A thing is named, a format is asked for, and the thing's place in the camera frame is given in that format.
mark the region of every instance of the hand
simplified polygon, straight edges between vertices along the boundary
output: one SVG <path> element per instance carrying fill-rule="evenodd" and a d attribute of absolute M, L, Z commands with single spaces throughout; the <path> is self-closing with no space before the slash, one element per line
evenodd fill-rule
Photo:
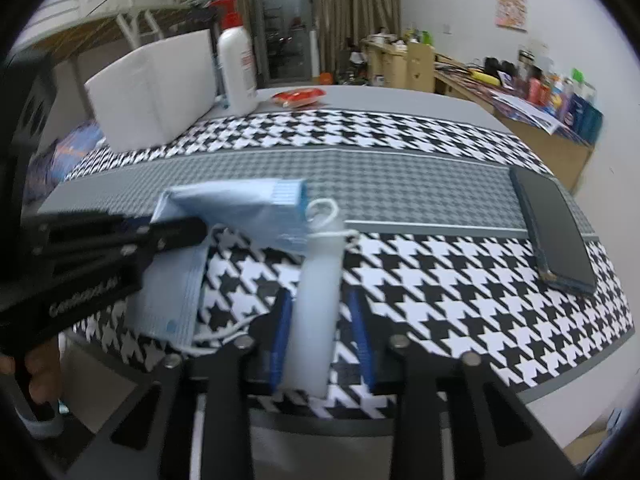
<path fill-rule="evenodd" d="M 24 364 L 32 375 L 29 383 L 31 399 L 37 404 L 57 400 L 62 393 L 58 338 L 53 338 L 29 352 L 24 358 Z M 0 373 L 13 375 L 14 372 L 15 360 L 0 356 Z"/>

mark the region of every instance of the wall picture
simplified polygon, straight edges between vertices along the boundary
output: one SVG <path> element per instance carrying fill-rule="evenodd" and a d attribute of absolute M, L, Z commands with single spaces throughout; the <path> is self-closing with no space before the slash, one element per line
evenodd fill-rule
<path fill-rule="evenodd" d="M 527 0 L 498 0 L 495 11 L 498 27 L 527 30 Z"/>

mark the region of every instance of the black and white houndstooth pattern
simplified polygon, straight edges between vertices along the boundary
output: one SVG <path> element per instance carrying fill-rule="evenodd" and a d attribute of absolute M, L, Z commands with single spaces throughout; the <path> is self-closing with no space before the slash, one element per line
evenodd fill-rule
<path fill-rule="evenodd" d="M 203 121 L 173 142 L 145 150 L 113 153 L 110 148 L 98 148 L 85 156 L 66 180 L 173 156 L 301 146 L 417 150 L 551 173 L 518 137 L 511 134 L 408 115 L 306 110 Z"/>
<path fill-rule="evenodd" d="M 258 250 L 229 230 L 215 238 L 197 330 L 267 312 L 280 286 L 295 292 L 300 262 L 292 256 Z M 487 355 L 498 375 L 521 391 L 576 367 L 632 328 L 603 246 L 587 242 L 587 248 L 598 279 L 594 300 L 544 285 L 530 242 L 516 238 L 363 234 L 345 255 L 342 288 L 363 286 L 377 314 L 430 352 Z M 76 332 L 150 370 L 165 348 L 126 330 L 123 314 L 121 303 L 83 321 Z M 322 418 L 392 416 L 394 398 L 371 396 L 362 383 L 349 320 L 341 305 L 328 399 L 285 392 L 252 399 L 252 406 Z"/>

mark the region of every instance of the white box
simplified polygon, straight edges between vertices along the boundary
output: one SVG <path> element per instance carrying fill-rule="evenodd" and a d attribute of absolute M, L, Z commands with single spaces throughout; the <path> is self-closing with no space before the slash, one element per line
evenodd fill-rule
<path fill-rule="evenodd" d="M 140 47 L 84 86 L 114 152 L 166 144 L 204 115 L 216 99 L 208 30 Z"/>

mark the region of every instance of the phone screen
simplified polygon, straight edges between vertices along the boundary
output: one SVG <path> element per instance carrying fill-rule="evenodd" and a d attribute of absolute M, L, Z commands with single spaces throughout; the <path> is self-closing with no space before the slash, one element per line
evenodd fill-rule
<path fill-rule="evenodd" d="M 570 280 L 583 285 L 580 288 L 585 292 L 593 293 L 596 279 L 591 261 L 558 185 L 524 168 L 511 168 L 511 178 L 531 241 L 543 254 L 548 270 L 561 281 Z"/>

